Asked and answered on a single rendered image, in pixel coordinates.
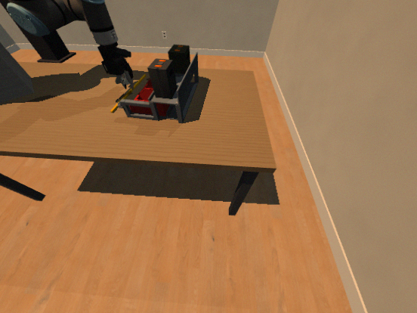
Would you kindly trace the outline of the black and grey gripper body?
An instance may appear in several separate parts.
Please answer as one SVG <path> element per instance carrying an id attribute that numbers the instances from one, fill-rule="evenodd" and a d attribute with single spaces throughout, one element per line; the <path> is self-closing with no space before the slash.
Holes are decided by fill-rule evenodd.
<path id="1" fill-rule="evenodd" d="M 117 42 L 106 45 L 105 47 L 104 45 L 100 45 L 97 48 L 103 58 L 101 63 L 103 64 L 106 73 L 121 76 L 125 72 L 127 61 L 121 54 L 116 53 L 116 46 L 118 46 Z"/>

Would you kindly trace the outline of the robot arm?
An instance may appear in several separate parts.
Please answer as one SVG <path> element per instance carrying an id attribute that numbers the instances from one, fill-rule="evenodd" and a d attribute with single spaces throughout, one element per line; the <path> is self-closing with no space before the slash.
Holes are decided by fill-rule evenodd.
<path id="1" fill-rule="evenodd" d="M 99 45 L 118 41 L 104 0 L 8 0 L 11 17 L 34 36 L 48 35 L 75 20 L 86 21 Z"/>

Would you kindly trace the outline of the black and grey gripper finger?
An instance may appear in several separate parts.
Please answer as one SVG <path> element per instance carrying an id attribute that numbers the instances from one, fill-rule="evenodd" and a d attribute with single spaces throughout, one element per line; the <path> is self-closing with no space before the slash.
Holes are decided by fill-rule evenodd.
<path id="1" fill-rule="evenodd" d="M 134 89 L 134 83 L 133 83 L 133 72 L 131 67 L 129 66 L 129 63 L 126 63 L 126 68 L 125 68 L 125 72 L 123 73 L 125 80 L 124 83 L 125 85 L 130 84 L 131 89 Z"/>
<path id="2" fill-rule="evenodd" d="M 125 85 L 125 83 L 124 83 L 124 78 L 122 77 L 122 75 L 121 75 L 121 76 L 116 75 L 116 84 L 119 84 L 119 83 L 122 83 L 123 87 L 124 87 L 125 89 L 127 89 L 127 88 L 126 88 L 126 85 Z"/>

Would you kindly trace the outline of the yellow long bar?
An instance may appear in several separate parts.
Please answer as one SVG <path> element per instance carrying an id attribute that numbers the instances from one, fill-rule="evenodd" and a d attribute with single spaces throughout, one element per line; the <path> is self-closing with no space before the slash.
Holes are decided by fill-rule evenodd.
<path id="1" fill-rule="evenodd" d="M 138 82 L 134 85 L 134 89 L 140 84 L 140 82 L 146 77 L 146 74 L 144 74 L 139 80 Z M 131 93 L 132 93 L 132 89 L 130 89 L 127 94 L 122 98 L 122 99 L 126 99 Z M 113 113 L 116 109 L 118 108 L 118 106 L 116 105 L 110 112 Z"/>

